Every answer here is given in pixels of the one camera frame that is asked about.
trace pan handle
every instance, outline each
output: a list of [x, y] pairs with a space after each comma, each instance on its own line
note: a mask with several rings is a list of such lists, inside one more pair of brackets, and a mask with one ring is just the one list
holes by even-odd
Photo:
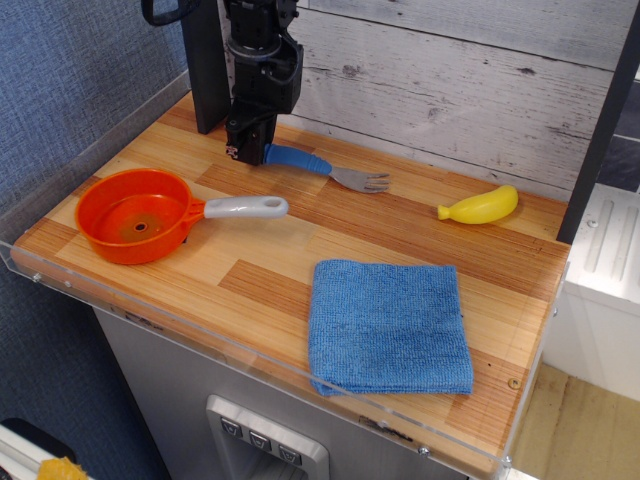
[[227, 197], [209, 200], [204, 218], [260, 217], [280, 218], [289, 211], [284, 198], [270, 196]]

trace wooden countertop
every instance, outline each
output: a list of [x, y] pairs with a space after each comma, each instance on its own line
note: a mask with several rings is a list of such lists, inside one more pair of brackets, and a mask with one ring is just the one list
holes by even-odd
[[[391, 174], [388, 192], [361, 194], [321, 175], [234, 162], [224, 153], [225, 141], [222, 127], [206, 136], [197, 133], [191, 97], [185, 97], [20, 238], [14, 259], [56, 288], [213, 352], [396, 441], [426, 444], [435, 458], [463, 471], [490, 477], [496, 462], [484, 453], [498, 458], [508, 453], [516, 410], [565, 267], [569, 246], [554, 239], [566, 205], [521, 193], [516, 211], [495, 223], [442, 222], [438, 204], [451, 205], [495, 186], [278, 127], [276, 143], [336, 166]], [[186, 244], [161, 260], [110, 264], [78, 233], [75, 205], [98, 178], [140, 167], [180, 175], [202, 199], [280, 195], [290, 211], [278, 220], [201, 220]], [[313, 269], [329, 258], [455, 265], [474, 393], [367, 395], [361, 397], [365, 401], [316, 394], [304, 376], [307, 317]]]

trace orange pan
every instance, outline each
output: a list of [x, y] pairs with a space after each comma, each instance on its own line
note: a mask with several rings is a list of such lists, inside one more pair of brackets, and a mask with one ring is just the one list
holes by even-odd
[[106, 177], [76, 207], [76, 224], [95, 252], [113, 263], [151, 262], [176, 249], [202, 218], [279, 218], [284, 198], [228, 197], [205, 202], [189, 186], [161, 170], [137, 169]]

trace button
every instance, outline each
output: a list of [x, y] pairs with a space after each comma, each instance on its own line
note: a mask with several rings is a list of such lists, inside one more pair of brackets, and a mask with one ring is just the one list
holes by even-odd
[[251, 445], [254, 447], [258, 447], [260, 450], [264, 450], [265, 452], [271, 451], [271, 440], [267, 437], [256, 432], [249, 431], [249, 440], [251, 441]]
[[289, 462], [293, 465], [302, 465], [302, 457], [295, 450], [278, 445], [280, 449], [280, 458], [285, 462]]
[[224, 417], [220, 417], [220, 423], [222, 423], [222, 429], [229, 435], [242, 438], [242, 427], [240, 425], [233, 423], [231, 420], [227, 420]]

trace metal fork tines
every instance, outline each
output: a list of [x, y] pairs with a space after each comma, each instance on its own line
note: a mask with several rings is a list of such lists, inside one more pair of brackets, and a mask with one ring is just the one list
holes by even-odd
[[349, 168], [332, 167], [329, 176], [340, 185], [362, 193], [380, 193], [388, 190], [388, 173], [367, 173]]

